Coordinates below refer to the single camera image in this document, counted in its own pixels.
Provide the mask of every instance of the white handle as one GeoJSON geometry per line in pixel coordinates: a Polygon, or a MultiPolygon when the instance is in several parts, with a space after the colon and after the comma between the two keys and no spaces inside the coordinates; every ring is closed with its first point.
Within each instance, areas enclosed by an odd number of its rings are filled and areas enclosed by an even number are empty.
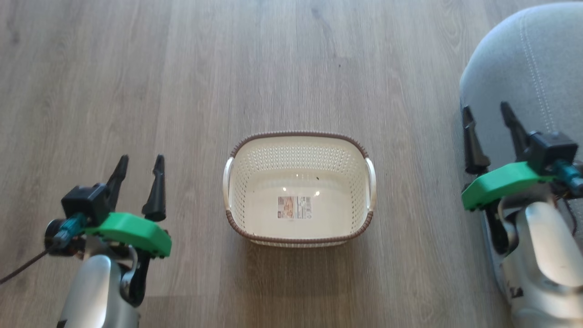
{"type": "Polygon", "coordinates": [[[368,211],[374,212],[374,206],[377,204],[377,174],[374,171],[373,162],[370,158],[365,158],[368,167],[368,183],[370,183],[370,201],[368,203],[368,211]]]}
{"type": "Polygon", "coordinates": [[[233,166],[234,157],[230,157],[227,160],[227,163],[224,166],[223,172],[223,201],[224,201],[224,208],[227,211],[231,210],[231,205],[229,204],[229,179],[231,176],[231,167],[233,166]]]}

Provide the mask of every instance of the basket bottom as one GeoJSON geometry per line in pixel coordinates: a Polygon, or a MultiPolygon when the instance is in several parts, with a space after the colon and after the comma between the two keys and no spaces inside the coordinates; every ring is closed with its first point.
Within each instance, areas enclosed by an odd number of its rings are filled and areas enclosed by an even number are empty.
{"type": "Polygon", "coordinates": [[[318,239],[352,233],[348,181],[321,170],[255,173],[246,191],[245,230],[273,238],[318,239]]]}

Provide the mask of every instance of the wood grain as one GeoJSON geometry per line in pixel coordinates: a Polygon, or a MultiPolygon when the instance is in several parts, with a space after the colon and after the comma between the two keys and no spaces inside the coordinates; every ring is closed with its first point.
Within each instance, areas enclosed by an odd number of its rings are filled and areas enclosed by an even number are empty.
{"type": "MultiPolygon", "coordinates": [[[[138,213],[157,153],[174,241],[142,327],[506,327],[479,220],[462,211],[458,84],[498,22],[544,0],[0,1],[0,274],[42,249],[59,200],[130,157],[138,213]],[[241,239],[221,198],[247,135],[348,134],[378,171],[346,245],[241,239]]],[[[1,287],[0,326],[56,324],[80,263],[1,287]]]]}

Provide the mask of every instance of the gray fabric cushion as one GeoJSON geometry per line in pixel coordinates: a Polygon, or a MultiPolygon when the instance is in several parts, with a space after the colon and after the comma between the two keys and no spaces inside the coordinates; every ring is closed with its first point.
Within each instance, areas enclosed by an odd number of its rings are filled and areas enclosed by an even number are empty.
{"type": "MultiPolygon", "coordinates": [[[[472,108],[490,169],[515,160],[500,114],[502,101],[510,103],[527,131],[562,131],[583,148],[583,3],[538,6],[507,18],[478,45],[460,90],[461,105],[472,108]]],[[[583,149],[577,158],[583,159],[583,149]]],[[[580,200],[572,205],[581,247],[583,206],[580,200]]],[[[492,254],[497,268],[500,259],[492,254]]]]}

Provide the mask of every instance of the black cable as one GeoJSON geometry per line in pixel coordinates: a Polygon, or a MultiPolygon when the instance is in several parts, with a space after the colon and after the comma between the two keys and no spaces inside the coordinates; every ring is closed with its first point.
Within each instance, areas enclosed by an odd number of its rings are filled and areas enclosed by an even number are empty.
{"type": "Polygon", "coordinates": [[[23,266],[21,266],[18,269],[14,270],[12,273],[10,273],[9,275],[7,275],[6,277],[0,279],[0,285],[2,285],[3,283],[7,282],[8,280],[14,278],[17,274],[21,273],[26,268],[28,268],[31,265],[33,265],[34,262],[40,260],[43,256],[45,256],[46,254],[48,254],[48,252],[52,251],[53,248],[56,248],[56,246],[57,245],[55,244],[52,247],[49,247],[48,249],[43,250],[42,253],[40,253],[39,255],[37,255],[35,257],[33,257],[30,261],[26,262],[23,266]]]}
{"type": "Polygon", "coordinates": [[[575,234],[577,233],[577,217],[573,213],[573,209],[571,208],[571,204],[569,204],[569,202],[567,201],[566,198],[563,198],[563,202],[565,203],[565,207],[567,207],[567,211],[569,212],[569,215],[571,216],[571,219],[573,220],[573,231],[571,232],[571,234],[574,237],[575,234]]]}

